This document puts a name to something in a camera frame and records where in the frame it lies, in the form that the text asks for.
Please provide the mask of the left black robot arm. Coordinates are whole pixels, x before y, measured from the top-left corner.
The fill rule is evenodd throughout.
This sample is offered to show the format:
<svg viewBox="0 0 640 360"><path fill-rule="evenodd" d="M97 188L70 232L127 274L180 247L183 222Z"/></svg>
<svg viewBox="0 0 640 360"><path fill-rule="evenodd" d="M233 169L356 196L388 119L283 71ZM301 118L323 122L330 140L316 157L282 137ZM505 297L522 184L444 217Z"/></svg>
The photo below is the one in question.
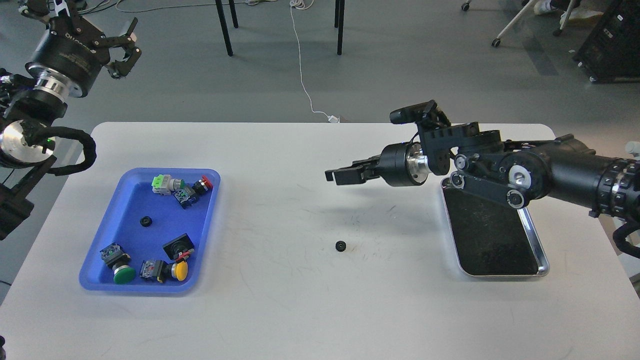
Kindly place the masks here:
<svg viewBox="0 0 640 360"><path fill-rule="evenodd" d="M53 122L67 111L68 98L89 94L102 69L121 79L141 57L133 18L124 34L106 36L68 0L20 0L19 12L46 26L28 76L1 70L1 166L27 169L13 186L1 186L0 237L6 239L27 219L34 204L28 194L46 174L86 171L97 158L96 143L85 131Z"/></svg>

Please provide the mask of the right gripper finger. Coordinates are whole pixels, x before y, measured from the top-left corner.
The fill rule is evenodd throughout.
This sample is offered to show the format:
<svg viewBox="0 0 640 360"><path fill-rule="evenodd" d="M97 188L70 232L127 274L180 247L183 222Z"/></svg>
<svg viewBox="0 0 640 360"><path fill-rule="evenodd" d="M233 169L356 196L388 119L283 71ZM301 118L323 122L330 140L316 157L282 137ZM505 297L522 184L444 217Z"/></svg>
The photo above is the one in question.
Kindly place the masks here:
<svg viewBox="0 0 640 360"><path fill-rule="evenodd" d="M380 178L370 167L345 167L333 171L334 182L338 186L359 185Z"/></svg>
<svg viewBox="0 0 640 360"><path fill-rule="evenodd" d="M327 182L367 182L380 177L376 168L380 162L380 156L372 156L366 159L352 162L350 166L341 167L324 172Z"/></svg>

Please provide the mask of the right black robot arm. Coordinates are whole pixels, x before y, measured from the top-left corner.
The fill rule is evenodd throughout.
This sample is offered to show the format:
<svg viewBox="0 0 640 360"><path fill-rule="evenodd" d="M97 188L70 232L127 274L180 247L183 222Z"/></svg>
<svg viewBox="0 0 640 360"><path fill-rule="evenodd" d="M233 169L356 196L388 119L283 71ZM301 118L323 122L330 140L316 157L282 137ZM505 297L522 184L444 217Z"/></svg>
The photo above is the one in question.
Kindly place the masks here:
<svg viewBox="0 0 640 360"><path fill-rule="evenodd" d="M418 123L418 142L386 146L379 155L326 170L327 181L356 185L382 178L393 187L421 186L430 174L448 176L456 189L505 207L521 209L549 196L585 207L592 218L623 224L612 238L617 249L639 257L627 237L639 230L640 167L634 158L597 155L567 134L553 140L506 140L498 130Z"/></svg>

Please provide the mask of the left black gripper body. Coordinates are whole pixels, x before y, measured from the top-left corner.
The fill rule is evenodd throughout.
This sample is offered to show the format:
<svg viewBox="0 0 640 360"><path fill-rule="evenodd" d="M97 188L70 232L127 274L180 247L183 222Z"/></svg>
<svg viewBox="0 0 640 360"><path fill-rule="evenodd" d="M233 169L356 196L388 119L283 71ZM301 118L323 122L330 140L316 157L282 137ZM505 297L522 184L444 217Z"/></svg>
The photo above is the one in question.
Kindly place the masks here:
<svg viewBox="0 0 640 360"><path fill-rule="evenodd" d="M67 21L50 21L25 69L34 77L47 70L60 73L72 82L70 95L82 98L111 57L107 48L95 48L95 41L105 36L102 30L89 21L81 22L81 34L76 29Z"/></svg>

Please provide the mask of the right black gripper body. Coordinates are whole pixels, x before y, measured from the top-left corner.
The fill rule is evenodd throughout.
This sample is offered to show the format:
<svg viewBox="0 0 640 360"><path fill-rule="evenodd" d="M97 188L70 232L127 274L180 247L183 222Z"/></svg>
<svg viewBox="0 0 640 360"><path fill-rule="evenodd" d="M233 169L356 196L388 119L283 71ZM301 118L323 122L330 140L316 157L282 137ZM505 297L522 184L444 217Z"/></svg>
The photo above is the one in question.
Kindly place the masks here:
<svg viewBox="0 0 640 360"><path fill-rule="evenodd" d="M431 171L420 143L387 145L380 153L375 174L392 187L423 185Z"/></svg>

